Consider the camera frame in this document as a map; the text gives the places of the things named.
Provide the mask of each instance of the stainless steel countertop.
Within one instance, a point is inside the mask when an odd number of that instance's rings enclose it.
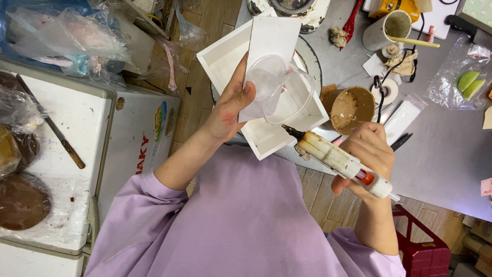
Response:
[[[339,51],[328,38],[332,26],[343,27],[352,11],[355,0],[333,0],[321,27],[313,33],[302,35],[314,49],[321,64],[323,85],[336,84],[339,88],[354,85],[370,87],[372,79],[362,64],[374,52],[362,44],[362,33],[373,19],[367,12],[359,11],[355,19],[355,32],[348,45]],[[239,12],[236,27],[252,18],[246,0]],[[417,38],[412,30],[409,38]],[[450,30],[446,40],[436,39],[440,48],[418,46],[417,77],[413,83],[399,86],[398,106],[408,94],[423,96],[430,80],[440,68],[461,32]],[[480,196],[480,181],[492,177],[492,130],[482,130],[484,111],[448,110],[424,98],[429,104],[405,132],[412,138],[395,152],[393,190],[397,194],[451,209],[474,217],[492,221],[489,197]],[[324,127],[314,132],[328,140],[335,139],[335,131]],[[288,145],[276,155],[295,164],[333,174],[316,161],[305,162]]]

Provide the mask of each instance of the lavender sweatshirt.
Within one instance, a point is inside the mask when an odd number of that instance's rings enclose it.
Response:
[[[196,180],[188,199],[154,173],[133,176],[114,198],[85,276],[405,276],[398,256],[363,246],[351,228],[325,238],[289,161],[223,145]]]

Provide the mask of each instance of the red plastic stool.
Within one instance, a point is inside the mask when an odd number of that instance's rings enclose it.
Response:
[[[401,205],[398,204],[395,207],[399,210],[393,212],[393,217],[406,216],[408,218],[406,237],[397,231],[398,248],[403,252],[406,277],[447,277],[451,251],[446,243]],[[422,229],[433,241],[411,242],[412,223]]]

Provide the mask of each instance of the left hand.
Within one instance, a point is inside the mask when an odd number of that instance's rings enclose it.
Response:
[[[238,123],[239,112],[253,102],[256,96],[256,89],[252,82],[246,82],[243,89],[247,55],[246,52],[202,127],[217,142],[230,140],[246,124],[246,122]]]

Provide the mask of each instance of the person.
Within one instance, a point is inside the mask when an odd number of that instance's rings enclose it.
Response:
[[[258,161],[248,147],[223,144],[244,126],[238,113],[255,97],[253,83],[243,89],[246,58],[205,124],[116,195],[86,277],[405,276],[389,198],[335,177],[334,193],[347,188],[362,203],[354,229],[325,237],[292,162]],[[390,179],[394,157],[382,125],[362,124],[340,147]]]

